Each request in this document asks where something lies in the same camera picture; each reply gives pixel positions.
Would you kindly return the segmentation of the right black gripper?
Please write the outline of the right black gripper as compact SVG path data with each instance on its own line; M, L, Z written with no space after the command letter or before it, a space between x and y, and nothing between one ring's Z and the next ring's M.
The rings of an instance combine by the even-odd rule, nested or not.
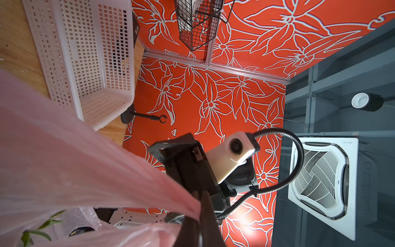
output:
M238 193L257 186L253 156L237 167L222 183L218 183L210 167L203 145L191 133L172 140L154 143L149 153L162 163L166 174L189 192L207 191L216 214L230 207Z

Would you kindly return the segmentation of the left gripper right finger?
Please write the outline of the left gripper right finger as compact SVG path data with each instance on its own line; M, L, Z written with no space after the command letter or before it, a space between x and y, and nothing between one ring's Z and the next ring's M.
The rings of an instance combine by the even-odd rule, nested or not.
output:
M201 195L200 231L203 247L226 247L207 191Z

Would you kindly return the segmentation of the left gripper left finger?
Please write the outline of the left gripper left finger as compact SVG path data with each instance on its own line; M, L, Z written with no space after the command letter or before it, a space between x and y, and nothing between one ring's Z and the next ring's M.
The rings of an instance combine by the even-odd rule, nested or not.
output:
M185 216L178 237L173 247L198 247L200 237L199 222Z

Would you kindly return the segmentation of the pink plastic bag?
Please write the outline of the pink plastic bag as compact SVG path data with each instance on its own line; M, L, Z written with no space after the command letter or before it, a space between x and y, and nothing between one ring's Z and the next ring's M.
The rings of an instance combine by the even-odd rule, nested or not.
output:
M182 186L1 71L1 246L78 207L159 207L199 219Z

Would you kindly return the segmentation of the white perforated plastic basket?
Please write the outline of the white perforated plastic basket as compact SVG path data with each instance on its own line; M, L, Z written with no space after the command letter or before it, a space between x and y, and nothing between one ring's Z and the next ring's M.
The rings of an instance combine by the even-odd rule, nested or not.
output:
M135 98L131 1L24 1L52 101L94 130Z

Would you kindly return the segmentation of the pineapple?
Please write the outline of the pineapple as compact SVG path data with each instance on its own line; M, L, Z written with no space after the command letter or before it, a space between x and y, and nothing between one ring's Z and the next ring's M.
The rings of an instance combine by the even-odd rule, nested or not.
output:
M52 225L55 225L58 223L62 223L63 220L59 220L58 218L65 212L66 212L66 210L63 210L63 211L59 211L59 212L53 214L43 224L41 224L37 229L25 230L22 233L22 236L20 238L23 247L29 247L29 246L33 246L35 244L34 240L33 240L33 235L41 236L48 241L52 241L52 238L46 232L44 232L44 229L46 229L49 226L52 226Z

